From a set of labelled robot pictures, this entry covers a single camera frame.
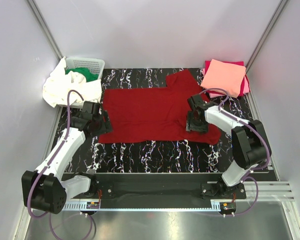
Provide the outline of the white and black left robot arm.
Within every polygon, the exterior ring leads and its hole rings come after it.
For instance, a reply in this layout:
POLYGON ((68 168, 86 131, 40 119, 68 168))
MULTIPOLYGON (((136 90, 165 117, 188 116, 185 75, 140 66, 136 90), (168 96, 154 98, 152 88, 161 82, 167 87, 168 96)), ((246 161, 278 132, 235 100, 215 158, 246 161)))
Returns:
POLYGON ((34 171, 27 170, 21 177, 23 203, 31 216, 33 210, 58 214, 70 199, 97 193, 94 174, 76 173, 67 180, 62 177, 74 154, 89 137, 112 130, 108 112, 97 102, 85 101, 75 116, 68 116, 67 127, 48 157, 34 171))

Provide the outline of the dark red t shirt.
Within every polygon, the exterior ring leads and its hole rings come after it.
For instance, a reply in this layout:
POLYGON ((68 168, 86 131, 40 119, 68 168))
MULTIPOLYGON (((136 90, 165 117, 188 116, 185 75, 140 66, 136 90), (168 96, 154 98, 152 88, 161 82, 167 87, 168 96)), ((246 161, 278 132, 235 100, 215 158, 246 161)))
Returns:
POLYGON ((221 132, 210 124, 206 133, 186 130, 188 98, 202 88, 186 69, 168 75, 165 87, 107 89, 103 108, 107 111, 112 132, 102 134, 102 144, 139 143, 144 141, 182 141, 218 143, 221 132))

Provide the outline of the white t shirt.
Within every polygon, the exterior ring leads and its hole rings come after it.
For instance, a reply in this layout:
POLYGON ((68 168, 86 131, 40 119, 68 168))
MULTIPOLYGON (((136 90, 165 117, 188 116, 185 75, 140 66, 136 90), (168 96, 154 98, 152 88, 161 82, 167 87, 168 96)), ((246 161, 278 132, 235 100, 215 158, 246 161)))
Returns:
POLYGON ((43 99, 51 106, 81 108, 84 101, 99 102, 105 61, 97 58, 63 57, 42 88, 43 99))

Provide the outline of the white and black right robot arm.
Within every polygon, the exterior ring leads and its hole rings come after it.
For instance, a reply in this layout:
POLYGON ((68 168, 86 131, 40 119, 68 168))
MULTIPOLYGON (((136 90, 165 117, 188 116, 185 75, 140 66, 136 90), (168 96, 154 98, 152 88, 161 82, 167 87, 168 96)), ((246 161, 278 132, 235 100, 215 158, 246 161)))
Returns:
POLYGON ((233 161, 217 183, 202 190, 206 198, 230 198, 255 170, 266 167, 271 157, 271 147, 259 120, 245 120, 224 110, 217 103, 206 102, 200 94, 188 98, 186 131, 207 133, 214 125, 230 135, 233 161))

